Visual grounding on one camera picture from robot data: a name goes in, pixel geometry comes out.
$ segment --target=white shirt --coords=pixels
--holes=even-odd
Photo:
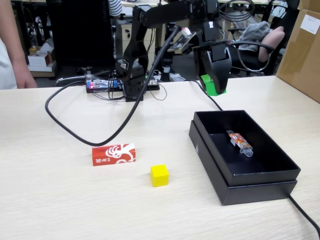
[[[17,83],[7,48],[0,38],[0,90],[16,89]]]

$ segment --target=human arm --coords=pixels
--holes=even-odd
[[[26,63],[10,0],[0,0],[0,38],[8,52],[17,87],[37,88]]]

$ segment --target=person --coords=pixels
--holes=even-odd
[[[37,88],[21,46],[10,0],[0,0],[0,90]]]

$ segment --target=box base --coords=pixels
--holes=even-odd
[[[267,184],[229,186],[198,132],[194,121],[191,121],[189,137],[222,205],[286,199],[297,184],[297,180],[294,180]]]

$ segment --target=yellow cube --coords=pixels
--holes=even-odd
[[[166,165],[157,165],[151,167],[150,178],[152,186],[161,187],[168,185],[169,182],[169,172]]]

